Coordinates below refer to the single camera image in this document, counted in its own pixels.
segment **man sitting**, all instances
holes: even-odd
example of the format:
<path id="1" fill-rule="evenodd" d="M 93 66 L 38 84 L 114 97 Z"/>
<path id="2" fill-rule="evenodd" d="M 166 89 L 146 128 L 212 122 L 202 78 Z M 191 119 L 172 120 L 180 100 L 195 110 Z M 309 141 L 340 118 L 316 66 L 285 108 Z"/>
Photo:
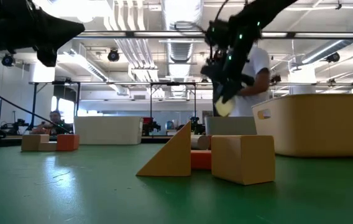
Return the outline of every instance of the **man sitting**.
<path id="1" fill-rule="evenodd" d="M 59 111 L 51 111 L 50 120 L 60 127 L 65 128 L 69 132 L 73 130 L 72 124 L 65 124 L 65 122 L 61 120 Z M 58 134 L 68 133 L 66 130 L 56 127 L 53 124 L 43 123 L 38 125 L 37 128 L 33 129 L 33 134 L 49 134 L 51 136 L 56 136 Z"/>

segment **white shirt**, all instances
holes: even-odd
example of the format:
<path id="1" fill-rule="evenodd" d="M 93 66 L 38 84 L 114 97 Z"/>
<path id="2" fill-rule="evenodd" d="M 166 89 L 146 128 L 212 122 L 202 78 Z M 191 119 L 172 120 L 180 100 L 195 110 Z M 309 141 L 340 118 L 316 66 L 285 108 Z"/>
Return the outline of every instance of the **white shirt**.
<path id="1" fill-rule="evenodd" d="M 257 46 L 253 46 L 249 53 L 249 63 L 245 63 L 242 74 L 246 74 L 256 78 L 257 74 L 263 68 L 270 68 L 269 54 L 266 50 L 261 49 Z M 233 99 L 235 102 L 234 109 L 229 116 L 254 116 L 252 114 L 252 106 L 261 103 L 268 99 L 268 93 L 263 92 L 254 96 L 235 96 Z"/>

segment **industrial ceiling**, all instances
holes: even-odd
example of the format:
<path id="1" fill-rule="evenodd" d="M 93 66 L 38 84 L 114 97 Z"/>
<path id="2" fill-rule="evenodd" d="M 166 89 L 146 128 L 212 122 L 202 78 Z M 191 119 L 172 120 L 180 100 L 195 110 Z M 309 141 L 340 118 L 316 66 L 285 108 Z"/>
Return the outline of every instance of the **industrial ceiling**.
<path id="1" fill-rule="evenodd" d="M 35 0 L 37 5 L 58 17 L 83 22 L 86 30 L 194 30 L 189 21 L 207 28 L 208 22 L 222 4 L 217 0 Z M 221 19 L 239 12 L 246 1 L 229 1 Z M 299 0 L 281 12 L 264 31 L 277 32 L 353 32 L 353 0 Z M 87 59 L 110 81 L 196 81 L 203 76 L 200 68 L 209 48 L 203 40 L 170 39 L 75 39 L 73 49 Z M 261 40 L 259 47 L 271 56 L 272 73 L 288 82 L 291 62 L 298 59 L 315 68 L 316 80 L 336 78 L 337 82 L 353 82 L 353 41 L 341 40 Z M 110 62 L 108 53 L 118 49 L 120 59 Z M 327 63 L 323 58 L 338 52 L 339 62 Z M 67 60 L 68 52 L 59 52 L 56 76 L 76 81 L 100 81 L 87 66 Z M 321 91 L 327 87 L 318 87 Z M 272 88 L 276 94 L 284 93 Z M 179 95 L 181 89 L 171 89 Z M 349 88 L 340 88 L 342 92 Z"/>

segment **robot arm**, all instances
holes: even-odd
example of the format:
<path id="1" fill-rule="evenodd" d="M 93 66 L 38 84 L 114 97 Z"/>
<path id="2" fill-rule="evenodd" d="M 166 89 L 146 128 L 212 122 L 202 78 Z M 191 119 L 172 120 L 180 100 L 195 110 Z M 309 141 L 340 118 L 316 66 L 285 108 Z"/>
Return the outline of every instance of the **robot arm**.
<path id="1" fill-rule="evenodd" d="M 54 67 L 59 47 L 84 30 L 83 24 L 37 9 L 32 0 L 0 0 L 0 51 L 32 47 L 44 65 Z"/>
<path id="2" fill-rule="evenodd" d="M 210 22 L 206 33 L 206 42 L 217 46 L 221 58 L 207 61 L 201 73 L 212 79 L 214 85 L 214 103 L 222 97 L 222 103 L 229 101 L 243 87 L 254 84 L 254 79 L 242 75 L 254 42 L 261 38 L 261 30 L 274 18 L 297 0 L 256 0 L 229 18 L 229 21 Z"/>

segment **white storage bin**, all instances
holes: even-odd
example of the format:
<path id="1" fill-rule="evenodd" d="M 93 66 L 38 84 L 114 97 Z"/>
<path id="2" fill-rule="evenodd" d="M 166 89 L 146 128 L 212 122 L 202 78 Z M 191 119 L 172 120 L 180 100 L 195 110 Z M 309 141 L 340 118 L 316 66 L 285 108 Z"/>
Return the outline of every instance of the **white storage bin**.
<path id="1" fill-rule="evenodd" d="M 143 118 L 137 116 L 75 117 L 75 134 L 80 144 L 140 144 Z"/>

